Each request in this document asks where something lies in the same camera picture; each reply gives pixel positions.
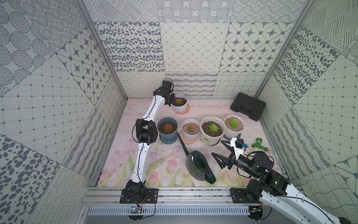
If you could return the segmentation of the dark green watering can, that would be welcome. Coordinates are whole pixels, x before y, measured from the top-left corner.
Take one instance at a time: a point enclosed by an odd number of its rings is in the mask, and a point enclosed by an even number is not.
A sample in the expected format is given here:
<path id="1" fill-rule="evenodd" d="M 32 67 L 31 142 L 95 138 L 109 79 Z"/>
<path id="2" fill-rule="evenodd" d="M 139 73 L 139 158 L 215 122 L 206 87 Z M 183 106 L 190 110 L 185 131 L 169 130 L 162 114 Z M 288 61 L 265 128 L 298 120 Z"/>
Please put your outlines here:
<path id="1" fill-rule="evenodd" d="M 186 155 L 186 168 L 189 174 L 198 181 L 206 181 L 209 184 L 214 184 L 216 178 L 209 167 L 205 156 L 196 150 L 189 153 L 181 136 L 179 134 L 177 134 L 177 136 Z"/>

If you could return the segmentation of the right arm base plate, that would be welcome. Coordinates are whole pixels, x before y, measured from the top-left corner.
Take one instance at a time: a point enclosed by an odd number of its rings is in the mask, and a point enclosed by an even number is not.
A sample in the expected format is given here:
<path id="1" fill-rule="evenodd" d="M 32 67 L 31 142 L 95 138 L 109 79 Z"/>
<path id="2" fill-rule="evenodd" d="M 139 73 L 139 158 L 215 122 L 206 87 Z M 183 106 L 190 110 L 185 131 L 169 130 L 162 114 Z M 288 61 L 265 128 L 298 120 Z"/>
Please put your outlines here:
<path id="1" fill-rule="evenodd" d="M 246 189 L 230 188 L 229 194 L 231 195 L 233 203 L 260 203 L 260 197 Z"/>

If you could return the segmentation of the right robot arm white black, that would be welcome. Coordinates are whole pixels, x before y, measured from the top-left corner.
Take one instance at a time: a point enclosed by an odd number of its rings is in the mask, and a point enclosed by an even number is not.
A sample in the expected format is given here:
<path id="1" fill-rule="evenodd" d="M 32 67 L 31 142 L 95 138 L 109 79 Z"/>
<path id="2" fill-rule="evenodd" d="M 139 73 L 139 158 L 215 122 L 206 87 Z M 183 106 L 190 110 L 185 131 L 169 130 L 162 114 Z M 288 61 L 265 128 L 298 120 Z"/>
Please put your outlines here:
<path id="1" fill-rule="evenodd" d="M 302 194 L 287 178 L 276 172 L 274 159 L 263 151 L 245 154 L 248 147 L 242 139 L 221 143 L 231 152 L 229 157 L 212 153 L 220 168 L 236 166 L 250 178 L 244 194 L 253 202 L 261 202 L 297 224 L 348 224 L 345 217 L 336 217 Z"/>

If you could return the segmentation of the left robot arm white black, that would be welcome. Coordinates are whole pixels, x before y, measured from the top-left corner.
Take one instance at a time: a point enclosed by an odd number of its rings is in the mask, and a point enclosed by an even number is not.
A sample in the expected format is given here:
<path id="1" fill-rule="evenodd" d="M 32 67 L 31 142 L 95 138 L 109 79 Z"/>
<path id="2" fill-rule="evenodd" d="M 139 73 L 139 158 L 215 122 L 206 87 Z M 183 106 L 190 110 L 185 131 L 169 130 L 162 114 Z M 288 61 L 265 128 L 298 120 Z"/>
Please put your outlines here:
<path id="1" fill-rule="evenodd" d="M 158 129 L 155 124 L 156 116 L 164 105 L 172 105 L 175 102 L 173 93 L 173 81 L 171 78 L 164 78 L 161 86 L 153 92 L 153 100 L 145 115 L 137 119 L 133 131 L 136 131 L 135 141 L 138 143 L 138 155 L 134 166 L 133 174 L 122 190 L 120 203 L 141 203 L 149 193 L 145 187 L 147 158 L 150 149 L 158 137 Z"/>

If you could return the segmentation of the white pot bright green succulent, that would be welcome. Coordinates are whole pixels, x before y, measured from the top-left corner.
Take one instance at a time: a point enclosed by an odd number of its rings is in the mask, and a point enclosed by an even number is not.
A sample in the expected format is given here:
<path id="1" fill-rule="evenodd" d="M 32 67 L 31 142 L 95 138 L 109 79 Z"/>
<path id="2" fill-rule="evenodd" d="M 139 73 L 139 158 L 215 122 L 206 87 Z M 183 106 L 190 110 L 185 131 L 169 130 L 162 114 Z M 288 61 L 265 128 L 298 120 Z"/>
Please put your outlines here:
<path id="1" fill-rule="evenodd" d="M 236 115 L 227 116 L 224 119 L 224 123 L 226 126 L 226 132 L 224 134 L 224 137 L 228 140 L 232 138 L 237 138 L 237 136 L 241 134 L 241 132 L 245 128 L 244 120 Z"/>

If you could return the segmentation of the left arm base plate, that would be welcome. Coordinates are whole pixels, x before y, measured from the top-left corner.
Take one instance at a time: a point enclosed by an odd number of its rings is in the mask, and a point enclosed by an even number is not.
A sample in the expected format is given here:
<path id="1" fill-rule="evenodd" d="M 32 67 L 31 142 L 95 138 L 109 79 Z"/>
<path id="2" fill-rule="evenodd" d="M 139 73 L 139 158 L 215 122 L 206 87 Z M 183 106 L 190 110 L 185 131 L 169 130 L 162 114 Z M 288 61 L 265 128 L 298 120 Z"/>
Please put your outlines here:
<path id="1" fill-rule="evenodd" d="M 120 203 L 121 204 L 130 204 L 130 203 L 144 203 L 144 204 L 156 204 L 158 200 L 159 189 L 153 188 L 142 188 L 131 189 L 125 188 L 122 190 Z"/>

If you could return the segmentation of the white pot pink succulent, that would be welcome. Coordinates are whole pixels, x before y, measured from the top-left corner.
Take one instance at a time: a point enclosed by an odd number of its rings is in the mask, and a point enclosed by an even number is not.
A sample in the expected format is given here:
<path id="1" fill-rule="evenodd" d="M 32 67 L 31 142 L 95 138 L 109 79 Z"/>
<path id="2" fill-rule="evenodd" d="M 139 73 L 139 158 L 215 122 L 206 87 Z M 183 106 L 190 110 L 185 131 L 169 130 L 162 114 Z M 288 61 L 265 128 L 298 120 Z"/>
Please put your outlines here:
<path id="1" fill-rule="evenodd" d="M 182 123 L 182 129 L 179 135 L 185 144 L 190 145 L 197 140 L 200 134 L 199 125 L 199 122 L 195 119 L 187 119 Z"/>

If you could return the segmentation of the blue-grey pot red succulent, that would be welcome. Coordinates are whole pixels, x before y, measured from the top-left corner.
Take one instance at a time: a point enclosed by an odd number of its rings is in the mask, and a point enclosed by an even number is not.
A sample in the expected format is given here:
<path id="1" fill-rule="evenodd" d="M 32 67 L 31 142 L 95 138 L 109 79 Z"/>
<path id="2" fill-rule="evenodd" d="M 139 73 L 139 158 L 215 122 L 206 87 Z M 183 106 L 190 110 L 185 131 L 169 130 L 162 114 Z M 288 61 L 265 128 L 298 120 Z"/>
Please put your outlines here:
<path id="1" fill-rule="evenodd" d="M 159 138 L 164 144 L 173 144 L 178 139 L 178 124 L 173 118 L 163 118 L 158 123 Z"/>

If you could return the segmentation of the white pot yellow-brown succulent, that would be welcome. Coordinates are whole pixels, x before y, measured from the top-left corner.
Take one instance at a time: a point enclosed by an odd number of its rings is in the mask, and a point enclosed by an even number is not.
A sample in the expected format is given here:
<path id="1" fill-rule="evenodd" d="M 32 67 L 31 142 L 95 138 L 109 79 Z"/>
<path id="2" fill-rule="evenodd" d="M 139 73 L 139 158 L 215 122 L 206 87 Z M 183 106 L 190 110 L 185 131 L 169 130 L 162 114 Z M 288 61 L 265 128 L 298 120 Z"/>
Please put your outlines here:
<path id="1" fill-rule="evenodd" d="M 184 94 L 175 94 L 173 104 L 174 111 L 178 114 L 185 114 L 189 110 L 188 99 Z"/>

